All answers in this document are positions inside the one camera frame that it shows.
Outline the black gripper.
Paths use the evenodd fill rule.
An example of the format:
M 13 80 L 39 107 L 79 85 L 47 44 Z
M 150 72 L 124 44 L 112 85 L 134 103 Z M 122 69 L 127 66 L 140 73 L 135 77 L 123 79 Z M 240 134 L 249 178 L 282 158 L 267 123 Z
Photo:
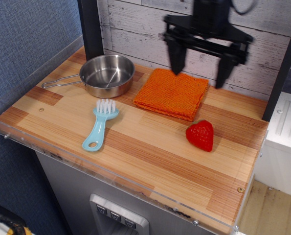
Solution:
M 196 0 L 191 15 L 166 15 L 164 41 L 171 70 L 178 75 L 185 67 L 187 49 L 220 57 L 216 89 L 223 87 L 235 66 L 245 64 L 253 37 L 229 21 L 231 0 Z

